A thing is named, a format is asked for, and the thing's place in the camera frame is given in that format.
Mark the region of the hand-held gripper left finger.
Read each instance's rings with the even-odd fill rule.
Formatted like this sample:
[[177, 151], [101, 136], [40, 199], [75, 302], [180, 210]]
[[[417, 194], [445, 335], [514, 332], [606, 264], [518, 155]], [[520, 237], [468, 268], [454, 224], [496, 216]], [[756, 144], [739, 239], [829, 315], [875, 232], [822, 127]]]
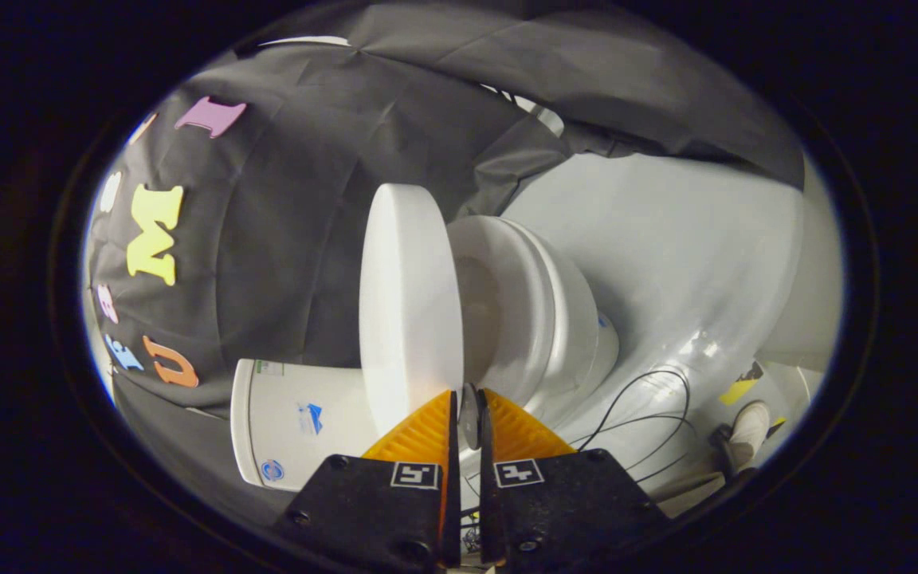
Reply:
[[362, 455], [328, 455], [277, 522], [291, 545], [364, 573], [445, 573], [461, 560], [452, 390]]

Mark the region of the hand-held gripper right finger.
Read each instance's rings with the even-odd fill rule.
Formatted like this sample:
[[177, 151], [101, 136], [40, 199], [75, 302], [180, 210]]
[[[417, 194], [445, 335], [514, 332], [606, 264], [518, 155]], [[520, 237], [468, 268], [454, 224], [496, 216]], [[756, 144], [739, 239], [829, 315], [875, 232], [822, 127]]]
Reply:
[[587, 572], [637, 551], [670, 520], [602, 448], [579, 451], [481, 389], [481, 558], [499, 572]]

